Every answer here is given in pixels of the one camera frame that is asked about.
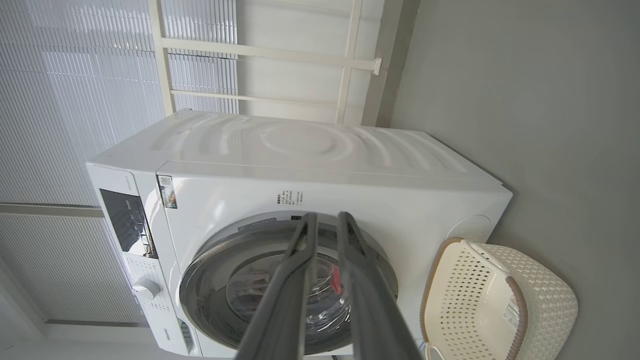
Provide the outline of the printed product label with barcode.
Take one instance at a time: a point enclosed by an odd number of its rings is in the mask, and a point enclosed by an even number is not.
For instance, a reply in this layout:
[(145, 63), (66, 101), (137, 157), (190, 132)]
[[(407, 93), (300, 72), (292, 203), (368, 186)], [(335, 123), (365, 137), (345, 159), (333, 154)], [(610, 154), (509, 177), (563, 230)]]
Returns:
[(505, 306), (505, 310), (503, 311), (503, 318), (510, 326), (512, 326), (512, 328), (514, 328), (515, 330), (518, 328), (520, 322), (520, 312), (517, 299), (514, 296), (510, 297), (507, 305)]

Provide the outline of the cream perforated laundry basket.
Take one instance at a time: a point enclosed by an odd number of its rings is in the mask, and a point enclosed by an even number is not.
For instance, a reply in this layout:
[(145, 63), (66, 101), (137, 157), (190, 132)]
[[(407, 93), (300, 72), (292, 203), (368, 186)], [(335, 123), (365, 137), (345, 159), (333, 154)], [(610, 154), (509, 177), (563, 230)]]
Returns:
[[(514, 329), (503, 312), (519, 307)], [(514, 248), (446, 239), (420, 307), (427, 360), (556, 360), (575, 321), (576, 294), (553, 271)]]

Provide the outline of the white metal rack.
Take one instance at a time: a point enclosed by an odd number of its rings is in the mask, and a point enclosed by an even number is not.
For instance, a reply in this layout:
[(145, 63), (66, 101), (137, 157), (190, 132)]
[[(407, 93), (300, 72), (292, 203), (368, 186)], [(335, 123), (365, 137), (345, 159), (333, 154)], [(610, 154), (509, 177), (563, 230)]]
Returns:
[(373, 60), (357, 59), (355, 57), (355, 48), (357, 45), (357, 37), (362, 17), (363, 0), (352, 0), (352, 7), (349, 15), (349, 32), (347, 34), (347, 43), (344, 55), (314, 54), (303, 51), (285, 50), (281, 48), (254, 47), (250, 45), (224, 42), (199, 41), (196, 39), (167, 38), (165, 36), (166, 31), (163, 22), (162, 0), (147, 0), (147, 2), (150, 14), (151, 37), (155, 50), (158, 84), (160, 86), (162, 104), (166, 116), (171, 116), (177, 111), (174, 100), (175, 95), (210, 97), (226, 100), (265, 101), (276, 104), (305, 107), (320, 106), (319, 102), (174, 89), (170, 74), (169, 49), (221, 53), (260, 59), (278, 59), (342, 68), (337, 107), (334, 117), (334, 121), (338, 124), (345, 122), (346, 106), (348, 104), (348, 94), (353, 71), (355, 69), (359, 71), (367, 71), (370, 72), (371, 75), (379, 76), (382, 70), (382, 57), (376, 57)]

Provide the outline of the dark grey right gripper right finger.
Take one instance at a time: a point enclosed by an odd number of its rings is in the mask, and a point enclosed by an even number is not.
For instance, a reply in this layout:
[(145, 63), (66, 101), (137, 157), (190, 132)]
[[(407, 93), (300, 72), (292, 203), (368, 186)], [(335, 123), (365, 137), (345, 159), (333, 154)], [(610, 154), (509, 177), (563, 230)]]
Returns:
[(337, 244), (340, 282), (350, 300), (354, 360), (423, 360), (377, 253), (349, 212), (339, 212)]

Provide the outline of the round glass washing machine door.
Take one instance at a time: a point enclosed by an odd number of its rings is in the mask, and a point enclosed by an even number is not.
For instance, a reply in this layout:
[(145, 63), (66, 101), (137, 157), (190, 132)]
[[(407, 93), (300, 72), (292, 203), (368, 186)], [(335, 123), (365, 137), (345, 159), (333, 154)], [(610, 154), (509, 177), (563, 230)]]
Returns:
[[(305, 212), (240, 219), (213, 234), (185, 270), (178, 300), (201, 355), (233, 358)], [(351, 302), (339, 282), (338, 217), (317, 215), (317, 273), (306, 301), (305, 353), (351, 353)]]

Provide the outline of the white front-loading washing machine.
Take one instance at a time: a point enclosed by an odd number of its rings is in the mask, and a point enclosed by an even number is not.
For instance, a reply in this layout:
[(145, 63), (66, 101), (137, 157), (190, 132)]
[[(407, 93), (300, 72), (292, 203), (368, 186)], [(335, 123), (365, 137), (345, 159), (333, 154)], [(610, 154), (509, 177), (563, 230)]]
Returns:
[[(446, 239), (485, 243), (503, 183), (422, 131), (184, 109), (91, 158), (112, 248), (162, 350), (204, 357), (178, 299), (215, 233), (254, 215), (351, 214), (416, 345), (428, 272)], [(177, 209), (157, 175), (173, 178)]]

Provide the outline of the black QR code sticker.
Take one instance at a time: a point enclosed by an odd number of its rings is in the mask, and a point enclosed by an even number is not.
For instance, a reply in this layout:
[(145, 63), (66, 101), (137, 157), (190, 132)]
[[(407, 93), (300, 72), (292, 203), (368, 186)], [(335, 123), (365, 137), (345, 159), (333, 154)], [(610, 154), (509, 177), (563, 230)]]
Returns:
[(170, 175), (157, 175), (158, 189), (163, 207), (178, 209), (173, 178)]

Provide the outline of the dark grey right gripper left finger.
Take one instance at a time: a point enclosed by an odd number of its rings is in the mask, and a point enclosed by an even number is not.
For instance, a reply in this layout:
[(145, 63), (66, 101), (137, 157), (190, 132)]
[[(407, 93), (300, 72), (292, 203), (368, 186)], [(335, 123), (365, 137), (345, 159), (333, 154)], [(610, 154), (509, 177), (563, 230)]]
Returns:
[(317, 281), (318, 219), (301, 217), (237, 349), (235, 360), (302, 360), (307, 297)]

